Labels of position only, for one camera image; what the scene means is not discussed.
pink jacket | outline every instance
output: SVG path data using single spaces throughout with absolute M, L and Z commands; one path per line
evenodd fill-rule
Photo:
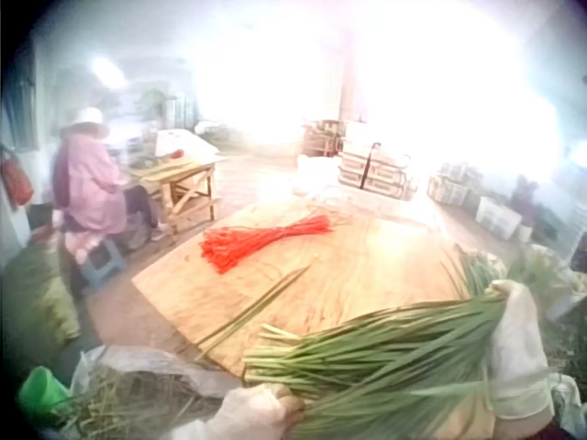
M 93 137 L 78 133 L 63 140 L 55 159 L 53 193 L 58 207 L 89 230 L 107 235 L 126 227 L 118 168 Z

green bucket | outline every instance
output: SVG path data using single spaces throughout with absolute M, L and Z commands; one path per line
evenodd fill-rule
M 55 420 L 55 410 L 59 403 L 70 397 L 65 386 L 59 382 L 49 369 L 33 369 L 18 391 L 17 401 L 24 414 L 39 423 Z

white glove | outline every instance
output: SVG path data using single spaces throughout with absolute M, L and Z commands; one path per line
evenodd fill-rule
M 523 419 L 552 407 L 537 307 L 523 284 L 499 280 L 492 283 L 492 288 L 509 294 L 504 317 L 493 333 L 493 409 L 501 419 Z M 538 378 L 527 379 L 532 375 Z
M 208 422 L 189 423 L 172 440 L 279 440 L 300 422 L 304 402 L 280 385 L 232 390 Z

wooden workbench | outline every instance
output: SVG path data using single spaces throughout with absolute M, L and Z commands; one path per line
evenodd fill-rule
M 252 205 L 214 227 L 284 226 L 316 209 L 301 199 Z M 143 270 L 133 282 L 195 343 L 233 318 L 281 276 L 310 264 L 273 304 L 209 354 L 237 376 L 243 369 L 243 351 L 260 342 L 257 334 L 263 323 L 304 335 L 385 307 L 456 298 L 440 264 L 447 263 L 445 251 L 452 251 L 443 238 L 425 227 L 362 214 L 346 217 L 346 223 L 325 235 L 272 243 L 224 275 L 218 275 L 200 256 L 200 234 Z M 478 408 L 468 434 L 490 437 L 493 417 L 481 405 Z M 467 416 L 466 411 L 455 411 L 438 435 L 453 438 Z
M 190 215 L 206 208 L 210 220 L 217 219 L 214 172 L 220 157 L 209 159 L 171 159 L 150 169 L 128 168 L 128 172 L 146 187 L 155 187 L 161 198 L 162 217 L 177 232 L 178 225 Z

stool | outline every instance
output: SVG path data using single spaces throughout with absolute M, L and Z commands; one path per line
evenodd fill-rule
M 103 246 L 106 249 L 109 260 L 101 268 L 97 268 L 94 263 L 92 263 L 90 257 L 96 249 L 100 248 L 100 246 Z M 88 281 L 90 286 L 94 288 L 100 287 L 106 277 L 110 275 L 110 272 L 113 270 L 122 270 L 125 267 L 125 261 L 122 259 L 122 256 L 120 255 L 120 252 L 118 252 L 118 248 L 112 239 L 108 237 L 104 238 L 100 243 L 100 246 L 93 249 L 88 254 L 85 262 L 80 265 L 80 272 L 83 277 Z

